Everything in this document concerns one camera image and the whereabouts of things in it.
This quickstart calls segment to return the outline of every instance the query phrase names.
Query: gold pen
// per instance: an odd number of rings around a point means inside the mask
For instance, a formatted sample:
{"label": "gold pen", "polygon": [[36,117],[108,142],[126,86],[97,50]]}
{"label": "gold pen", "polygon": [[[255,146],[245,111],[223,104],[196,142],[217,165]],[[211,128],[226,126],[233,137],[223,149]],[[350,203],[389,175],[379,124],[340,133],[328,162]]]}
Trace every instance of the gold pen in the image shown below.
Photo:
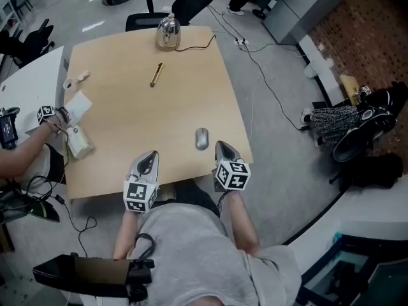
{"label": "gold pen", "polygon": [[154,73],[153,79],[150,83],[150,87],[153,87],[156,84],[157,79],[159,78],[160,72],[163,68],[164,68],[164,64],[160,62],[159,65],[157,66],[156,72]]}

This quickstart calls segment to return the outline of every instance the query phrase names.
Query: silver kettle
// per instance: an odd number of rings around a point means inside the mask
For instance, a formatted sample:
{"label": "silver kettle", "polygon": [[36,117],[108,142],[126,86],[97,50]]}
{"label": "silver kettle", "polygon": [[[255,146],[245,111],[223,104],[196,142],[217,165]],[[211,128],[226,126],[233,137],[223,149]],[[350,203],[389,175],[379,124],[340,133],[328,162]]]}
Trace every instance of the silver kettle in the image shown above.
{"label": "silver kettle", "polygon": [[156,31],[156,47],[162,51],[173,51],[180,45],[180,23],[174,13],[163,18]]}

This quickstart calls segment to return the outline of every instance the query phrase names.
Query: paper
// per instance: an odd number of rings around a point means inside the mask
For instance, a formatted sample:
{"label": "paper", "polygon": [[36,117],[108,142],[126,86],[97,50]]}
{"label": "paper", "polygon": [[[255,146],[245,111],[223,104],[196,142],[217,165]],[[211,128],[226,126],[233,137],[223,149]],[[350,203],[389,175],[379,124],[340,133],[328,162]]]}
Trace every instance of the paper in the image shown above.
{"label": "paper", "polygon": [[82,91],[76,93],[71,101],[69,101],[65,106],[65,109],[67,109],[71,115],[71,121],[68,125],[73,127],[78,124],[78,121],[91,106],[92,102],[82,93]]}

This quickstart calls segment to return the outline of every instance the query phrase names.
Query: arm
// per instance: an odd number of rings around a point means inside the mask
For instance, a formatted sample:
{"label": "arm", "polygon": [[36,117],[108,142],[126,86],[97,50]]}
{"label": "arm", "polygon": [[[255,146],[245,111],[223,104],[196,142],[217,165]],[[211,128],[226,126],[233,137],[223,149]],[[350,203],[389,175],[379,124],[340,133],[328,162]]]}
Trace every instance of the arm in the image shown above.
{"label": "arm", "polygon": [[255,255],[260,250],[259,237],[240,193],[232,191],[227,194],[226,199],[237,248]]}
{"label": "arm", "polygon": [[128,252],[135,245],[135,238],[138,233],[138,214],[126,210],[122,224],[116,237],[115,246],[113,247],[113,259],[125,259]]}
{"label": "arm", "polygon": [[[60,124],[58,117],[53,116],[50,121]],[[51,133],[56,133],[58,128],[48,122],[39,128],[22,144],[14,150],[0,150],[0,178],[14,178],[22,176],[31,163],[40,154],[45,142]]]}

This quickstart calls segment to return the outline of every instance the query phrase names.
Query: gray mouse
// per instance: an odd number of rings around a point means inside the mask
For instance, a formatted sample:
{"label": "gray mouse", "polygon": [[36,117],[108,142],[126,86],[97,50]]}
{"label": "gray mouse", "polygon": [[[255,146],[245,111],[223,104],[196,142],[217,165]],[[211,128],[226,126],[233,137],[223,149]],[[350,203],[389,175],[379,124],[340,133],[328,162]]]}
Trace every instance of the gray mouse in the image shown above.
{"label": "gray mouse", "polygon": [[205,150],[208,147],[208,130],[205,128],[198,128],[196,130],[196,148],[198,150]]}

